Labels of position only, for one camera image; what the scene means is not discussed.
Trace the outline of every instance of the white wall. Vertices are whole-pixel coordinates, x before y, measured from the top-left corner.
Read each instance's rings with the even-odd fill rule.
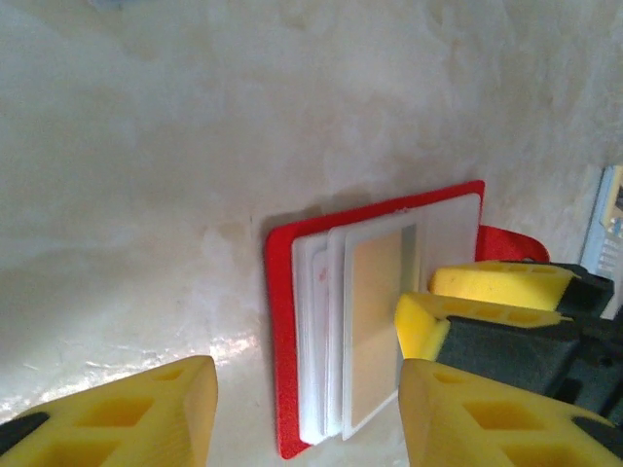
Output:
[[[208,352],[216,465],[273,465],[267,219],[483,177],[485,222],[576,260],[621,161],[622,18],[617,0],[0,0],[0,417]],[[404,460],[394,422],[377,457],[310,458]]]

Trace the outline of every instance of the red strap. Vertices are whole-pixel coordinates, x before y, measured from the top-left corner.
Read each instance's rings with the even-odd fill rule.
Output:
[[[531,236],[490,226],[480,226],[476,261],[500,260],[538,263],[549,262],[549,253],[543,244]]]

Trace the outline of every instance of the stack of cards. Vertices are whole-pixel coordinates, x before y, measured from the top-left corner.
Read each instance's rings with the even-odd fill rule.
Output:
[[[396,396],[396,302],[436,268],[474,260],[479,209],[468,195],[293,242],[302,441],[347,439]]]

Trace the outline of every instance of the white textured surface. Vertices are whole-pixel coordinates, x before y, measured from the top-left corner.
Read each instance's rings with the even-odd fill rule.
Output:
[[[275,465],[260,243],[467,179],[576,261],[621,162],[618,0],[0,0],[0,417],[191,353]],[[391,406],[292,465],[406,463]]]

